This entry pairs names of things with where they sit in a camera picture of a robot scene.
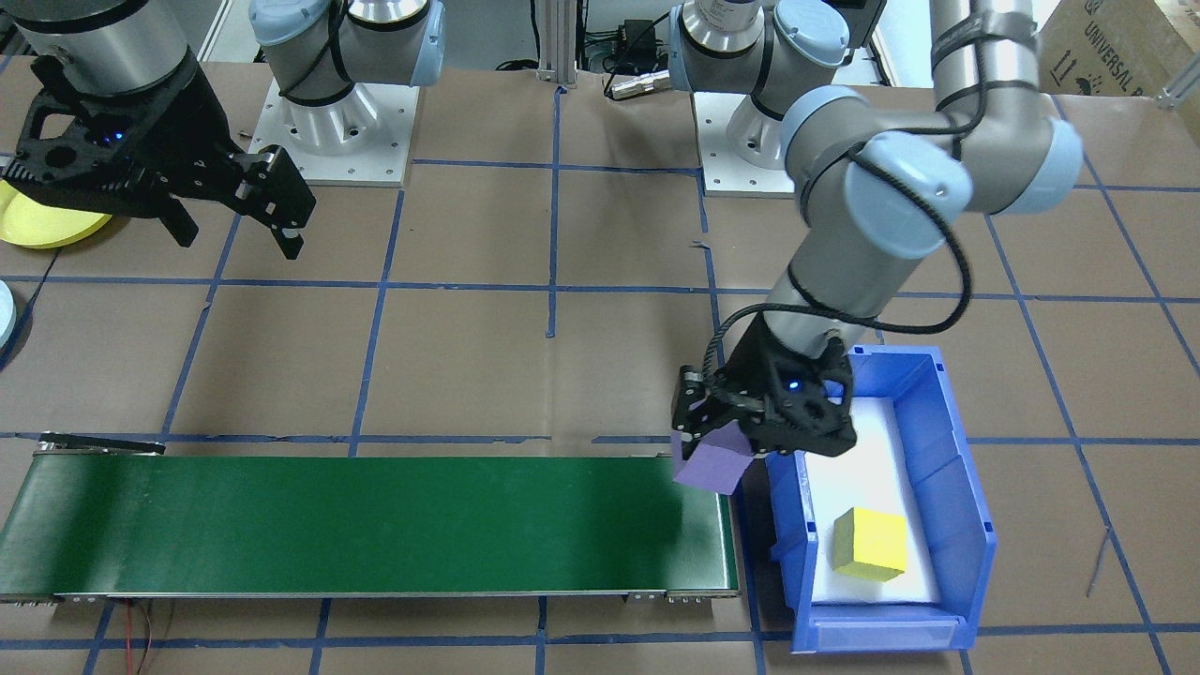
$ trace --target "light blue joint cap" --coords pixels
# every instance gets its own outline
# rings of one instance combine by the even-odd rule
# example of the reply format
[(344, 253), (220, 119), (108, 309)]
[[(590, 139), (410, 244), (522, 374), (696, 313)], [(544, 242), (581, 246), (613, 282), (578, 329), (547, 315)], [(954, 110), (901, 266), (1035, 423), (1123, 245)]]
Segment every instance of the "light blue joint cap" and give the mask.
[(287, 42), (317, 23), (330, 0), (253, 0), (250, 25), (263, 47)]
[(775, 30), (797, 52), (827, 68), (840, 66), (850, 48), (846, 19), (821, 0), (779, 0)]
[[(907, 185), (946, 222), (954, 222), (971, 202), (966, 167), (924, 138), (884, 131), (860, 155)], [(850, 166), (842, 190), (854, 225), (888, 255), (914, 261), (942, 245), (942, 234), (920, 208), (863, 167)]]
[(686, 41), (683, 37), (683, 28), (679, 26), (679, 10), (683, 5), (671, 7), (671, 35), (667, 38), (667, 72), (671, 74), (671, 86), (677, 91), (691, 91), (691, 82), (688, 80), (688, 66), (683, 60), (683, 50)]
[(1054, 127), (1050, 150), (1025, 192), (997, 215), (1037, 214), (1058, 205), (1075, 186), (1084, 166), (1084, 141), (1070, 123), (1046, 118)]
[[(818, 86), (797, 98), (792, 103), (792, 107), (787, 109), (787, 114), (784, 115), (784, 121), (779, 126), (779, 142), (784, 144), (786, 150), (790, 150), (792, 139), (796, 138), (796, 132), (800, 130), (800, 125), (806, 123), (821, 108), (841, 98), (857, 98), (868, 106), (870, 104), (862, 94), (848, 86), (840, 84)], [(787, 159), (786, 150), (784, 151), (785, 160)]]
[(445, 61), (445, 7), (442, 0), (432, 0), (430, 16), (425, 19), (425, 37), (421, 50), (416, 53), (416, 65), (413, 66), (413, 86), (432, 86), (442, 79), (442, 64)]

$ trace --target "white mounting plate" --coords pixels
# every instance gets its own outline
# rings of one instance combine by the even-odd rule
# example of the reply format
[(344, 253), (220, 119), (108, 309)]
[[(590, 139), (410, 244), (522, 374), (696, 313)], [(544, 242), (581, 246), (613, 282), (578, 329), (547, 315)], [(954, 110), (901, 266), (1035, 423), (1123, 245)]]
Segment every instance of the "white mounting plate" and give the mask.
[(725, 127), (744, 94), (697, 91), (696, 141), (704, 167), (704, 193), (728, 197), (791, 198), (796, 187), (784, 171), (764, 169), (743, 160), (733, 151)]
[(420, 88), (398, 84), (359, 86), (366, 86), (371, 92), (383, 123), (379, 138), (371, 145), (349, 155), (312, 155), (296, 148), (281, 119), (280, 85), (272, 79), (250, 151), (257, 153), (265, 145), (283, 147), (308, 185), (403, 187)]

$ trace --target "purple block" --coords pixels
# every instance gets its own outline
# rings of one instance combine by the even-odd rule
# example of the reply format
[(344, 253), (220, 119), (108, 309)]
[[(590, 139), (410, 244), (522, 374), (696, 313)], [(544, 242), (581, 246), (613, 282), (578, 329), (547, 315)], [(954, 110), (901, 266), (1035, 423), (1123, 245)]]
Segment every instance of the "purple block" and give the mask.
[(688, 461), (683, 460), (683, 441), (676, 431), (671, 435), (671, 456), (676, 483), (732, 495), (754, 461), (754, 450), (738, 423), (731, 422), (704, 436)]

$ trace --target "cardboard box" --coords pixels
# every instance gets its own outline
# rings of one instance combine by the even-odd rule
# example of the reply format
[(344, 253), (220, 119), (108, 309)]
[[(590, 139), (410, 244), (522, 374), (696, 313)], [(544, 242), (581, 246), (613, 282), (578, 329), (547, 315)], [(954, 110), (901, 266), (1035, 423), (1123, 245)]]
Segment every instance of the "cardboard box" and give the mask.
[[(1200, 50), (1200, 0), (1062, 0), (1042, 29), (1043, 91), (1154, 96)], [(1200, 94), (1178, 108), (1200, 143)]]

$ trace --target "blue tape grid line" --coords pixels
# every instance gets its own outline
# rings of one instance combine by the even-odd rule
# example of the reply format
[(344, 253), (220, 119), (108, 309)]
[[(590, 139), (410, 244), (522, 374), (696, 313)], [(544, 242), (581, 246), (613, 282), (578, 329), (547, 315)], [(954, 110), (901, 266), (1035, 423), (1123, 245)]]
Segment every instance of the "blue tape grid line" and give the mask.
[(1108, 185), (1108, 184), (1076, 185), (1075, 190), (1105, 190), (1109, 192), (1176, 192), (1176, 193), (1200, 192), (1200, 187), (1169, 187), (1169, 186), (1156, 186), (1156, 185)]
[(217, 259), (217, 267), (212, 271), (212, 279), (209, 281), (209, 293), (204, 299), (204, 309), (200, 310), (200, 316), (196, 319), (196, 330), (192, 331), (192, 341), (187, 346), (187, 356), (184, 357), (184, 365), (179, 371), (179, 378), (175, 381), (170, 404), (167, 406), (167, 416), (162, 422), (163, 436), (170, 434), (170, 426), (175, 422), (175, 412), (179, 410), (180, 399), (184, 398), (187, 375), (192, 371), (192, 364), (196, 362), (196, 352), (200, 347), (200, 336), (204, 334), (204, 327), (209, 322), (209, 315), (212, 313), (212, 303), (216, 300), (217, 289), (221, 287), (221, 275), (224, 273), (226, 263), (229, 262), (229, 251), (233, 250), (233, 241), (238, 237), (238, 226), (240, 225), (241, 216), (234, 216), (233, 225), (229, 227), (229, 234), (226, 237), (224, 247), (221, 249), (221, 258)]
[(8, 344), (2, 345), (2, 348), (0, 348), (0, 371), (4, 371), (4, 368), (8, 365), (12, 351), (17, 348), (17, 344), (20, 342), (25, 327), (30, 321), (32, 321), (34, 306), (37, 304), (37, 299), (42, 295), (42, 288), (46, 287), (46, 280), (49, 277), (50, 270), (54, 269), (54, 263), (59, 261), (59, 253), (61, 252), (62, 249), (55, 250), (54, 256), (50, 258), (49, 264), (46, 265), (46, 271), (42, 273), (42, 276), (32, 280), (37, 282), (37, 288), (35, 288), (29, 295), (29, 301), (25, 303), (25, 306), (22, 307), (20, 313), (17, 316), (17, 322), (13, 323), (12, 327), (12, 335), (8, 336)]
[[(352, 436), (272, 436), (269, 434), (113, 434), (107, 431), (79, 431), (84, 436), (101, 436), (116, 441), (140, 441), (158, 443), (350, 443), (355, 438)], [(23, 438), (36, 441), (41, 435), (38, 431), (0, 431), (0, 438)], [(458, 444), (491, 444), (509, 443), (520, 444), (529, 441), (553, 441), (551, 436), (502, 436), (502, 435), (468, 435), (468, 436), (442, 436), (442, 435), (388, 435), (388, 434), (360, 434), (358, 443), (361, 444), (390, 444), (390, 446), (458, 446)], [(666, 444), (671, 442), (670, 436), (596, 436), (589, 442), (594, 446), (650, 446)], [(1135, 438), (1135, 437), (1109, 437), (1109, 436), (1080, 436), (1070, 438), (1067, 436), (968, 436), (967, 442), (972, 446), (1139, 446), (1146, 448), (1195, 448), (1200, 447), (1200, 438)]]
[(362, 363), (362, 381), (359, 384), (359, 402), (354, 407), (354, 425), (350, 429), (350, 447), (347, 456), (359, 454), (359, 442), (362, 436), (362, 418), (367, 410), (367, 394), (371, 392), (371, 374), (374, 372), (376, 348), (379, 346), (379, 325), (383, 323), (383, 309), (388, 298), (388, 279), (391, 275), (392, 259), (396, 256), (396, 243), (400, 238), (400, 222), (404, 210), (404, 191), (396, 195), (396, 208), (391, 215), (391, 233), (388, 235), (388, 252), (383, 258), (383, 271), (379, 273), (376, 307), (371, 316), (371, 333), (367, 338), (367, 354)]
[[(1000, 253), (1000, 262), (1004, 267), (1004, 274), (1008, 276), (1008, 282), (1013, 287), (1013, 293), (1020, 295), (1020, 285), (1016, 281), (1016, 275), (1013, 273), (1013, 265), (1009, 263), (1008, 256), (1004, 252), (1004, 246), (1000, 241), (1000, 234), (996, 232), (996, 226), (992, 222), (991, 216), (984, 216), (984, 221), (988, 225), (988, 232), (991, 234), (992, 243), (996, 245), (996, 251)], [(1171, 675), (1171, 668), (1166, 663), (1166, 653), (1163, 651), (1163, 645), (1151, 625), (1150, 611), (1146, 609), (1146, 602), (1141, 596), (1141, 591), (1138, 589), (1138, 583), (1134, 579), (1133, 569), (1129, 567), (1129, 561), (1124, 555), (1124, 549), (1121, 546), (1121, 539), (1117, 531), (1112, 526), (1112, 519), (1109, 516), (1108, 507), (1104, 504), (1104, 497), (1100, 495), (1099, 484), (1096, 482), (1092, 467), (1088, 465), (1087, 456), (1084, 454), (1084, 446), (1079, 442), (1079, 434), (1075, 431), (1075, 423), (1072, 420), (1070, 411), (1067, 407), (1067, 400), (1063, 398), (1062, 389), (1058, 387), (1058, 380), (1055, 377), (1054, 369), (1050, 365), (1050, 359), (1042, 344), (1042, 339), (1038, 335), (1038, 329), (1033, 324), (1033, 315), (1030, 312), (1028, 304), (1024, 299), (1019, 299), (1018, 304), (1020, 305), (1021, 316), (1025, 318), (1025, 324), (1030, 331), (1030, 338), (1033, 340), (1033, 347), (1037, 350), (1038, 359), (1042, 362), (1042, 369), (1045, 371), (1046, 380), (1050, 383), (1055, 402), (1058, 405), (1058, 411), (1062, 413), (1063, 423), (1067, 425), (1067, 432), (1073, 441), (1072, 446), (1075, 449), (1075, 455), (1078, 456), (1080, 466), (1084, 470), (1084, 474), (1087, 478), (1087, 485), (1092, 491), (1092, 498), (1096, 501), (1096, 506), (1100, 512), (1100, 518), (1104, 521), (1105, 527), (1108, 527), (1109, 532), (1111, 532), (1112, 549), (1117, 560), (1121, 562), (1121, 569), (1124, 572), (1129, 591), (1138, 605), (1138, 613), (1141, 615), (1142, 631), (1150, 635), (1151, 645), (1154, 647), (1154, 655), (1158, 657), (1158, 663), (1163, 669), (1163, 674)]]
[(546, 622), (550, 615), (550, 599), (546, 596), (538, 598), (538, 634), (534, 638), (536, 652), (534, 653), (534, 675), (546, 675)]
[[(556, 121), (559, 121), (558, 113), (560, 108), (556, 106)], [(684, 168), (684, 167), (666, 167), (666, 168), (635, 168), (635, 167), (606, 167), (600, 165), (565, 165), (558, 161), (558, 155), (556, 155), (554, 161), (551, 163), (546, 162), (492, 162), (486, 160), (428, 160), (418, 159), (413, 160), (416, 166), (443, 166), (443, 167), (475, 167), (475, 168), (521, 168), (521, 169), (541, 169), (541, 171), (581, 171), (581, 172), (593, 172), (593, 173), (631, 173), (631, 174), (674, 174), (674, 175), (700, 175), (698, 168)]]
[[(112, 614), (119, 602), (110, 602), (106, 613)], [(109, 623), (97, 629), (97, 635), (108, 632)], [(1200, 634), (1200, 623), (1153, 623), (1156, 633)], [(1142, 623), (1080, 623), (1048, 626), (983, 626), (980, 637), (1045, 637), (1045, 635), (1118, 635), (1145, 634)], [(792, 635), (785, 632), (763, 632), (762, 641), (787, 643)], [(752, 632), (715, 632), (715, 633), (589, 633), (545, 638), (546, 646), (554, 645), (659, 645), (679, 643), (751, 643)], [(140, 650), (145, 646), (144, 638), (134, 638), (132, 646)], [(193, 649), (362, 649), (362, 647), (485, 647), (485, 646), (538, 646), (539, 635), (389, 635), (389, 637), (342, 637), (342, 638), (254, 638), (246, 640), (220, 638), (169, 638), (155, 639), (154, 649), (193, 650)], [(124, 638), (91, 639), (47, 639), (47, 640), (0, 640), (0, 651), (55, 651), (55, 650), (124, 650)]]
[[(104, 635), (108, 633), (108, 623), (113, 620), (115, 607), (116, 603), (113, 601), (104, 604), (104, 611), (101, 613), (100, 621), (96, 623), (96, 634), (88, 646), (88, 661), (83, 664), (83, 675), (92, 675), (96, 671), (96, 661), (100, 658), (100, 650), (104, 647)], [(120, 643), (121, 649), (125, 649), (125, 641), (120, 640)]]
[(320, 657), (325, 653), (325, 633), (329, 631), (329, 613), (334, 601), (320, 601), (320, 613), (317, 615), (317, 637), (312, 641), (312, 659), (308, 662), (308, 675), (320, 674)]
[(546, 306), (548, 316), (546, 318), (546, 338), (553, 338), (558, 330), (558, 217), (559, 195), (558, 189), (562, 178), (562, 151), (563, 151), (563, 94), (565, 86), (554, 88), (554, 127), (552, 138), (552, 163), (550, 172), (550, 292), (546, 294)]
[[(1062, 108), (1062, 103), (1057, 98), (1054, 98), (1055, 106), (1058, 108), (1058, 114), (1062, 119), (1067, 119), (1067, 112)], [(1087, 166), (1087, 172), (1092, 174), (1092, 179), (1096, 181), (1096, 186), (1100, 191), (1100, 196), (1104, 197), (1104, 203), (1109, 207), (1109, 213), (1112, 214), (1112, 220), (1116, 221), (1117, 228), (1121, 231), (1121, 235), (1124, 237), (1126, 244), (1129, 246), (1129, 252), (1133, 253), (1134, 261), (1138, 262), (1138, 268), (1141, 269), (1141, 275), (1146, 279), (1146, 283), (1150, 285), (1151, 293), (1154, 294), (1156, 300), (1158, 300), (1159, 307), (1163, 310), (1163, 315), (1166, 316), (1168, 323), (1171, 324), (1171, 330), (1175, 331), (1175, 338), (1180, 341), (1180, 346), (1183, 347), (1183, 353), (1188, 356), (1188, 360), (1192, 362), (1192, 371), (1200, 375), (1200, 363), (1196, 362), (1196, 356), (1188, 346), (1188, 341), (1183, 338), (1183, 331), (1180, 329), (1178, 322), (1175, 321), (1175, 315), (1171, 313), (1171, 307), (1163, 299), (1163, 294), (1158, 289), (1158, 283), (1154, 282), (1153, 275), (1150, 274), (1150, 268), (1146, 265), (1146, 261), (1141, 257), (1141, 252), (1138, 251), (1138, 246), (1133, 241), (1133, 237), (1129, 234), (1129, 228), (1126, 227), (1124, 220), (1117, 211), (1116, 203), (1112, 202), (1112, 195), (1109, 193), (1108, 187), (1104, 181), (1100, 180), (1100, 174), (1096, 171), (1096, 165), (1092, 163), (1092, 159), (1084, 154), (1084, 163)]]
[[(557, 232), (554, 233), (554, 252), (557, 252)], [(31, 283), (114, 283), (114, 285), (152, 285), (152, 286), (209, 286), (211, 279), (204, 277), (172, 277), (172, 276), (77, 276), (77, 275), (28, 275), (28, 274), (0, 274), (0, 280)], [(252, 287), (289, 287), (289, 288), (378, 288), (377, 281), (354, 280), (323, 280), (323, 279), (220, 279), (217, 286), (252, 286)], [(722, 288), (722, 287), (696, 287), (696, 286), (590, 286), (590, 285), (559, 285), (559, 283), (467, 283), (467, 282), (437, 282), (437, 281), (385, 281), (388, 289), (410, 291), (502, 291), (524, 293), (676, 293), (676, 294), (712, 294), (716, 295), (751, 295), (761, 297), (770, 292), (769, 288)], [(902, 291), (896, 293), (898, 298), (929, 299), (929, 300), (953, 300), (958, 299), (958, 293), (937, 291)], [(1055, 295), (1055, 294), (1016, 294), (1016, 293), (976, 293), (977, 300), (1032, 300), (1042, 303), (1106, 303), (1106, 304), (1157, 304), (1157, 305), (1200, 305), (1200, 297), (1175, 297), (1175, 295)]]

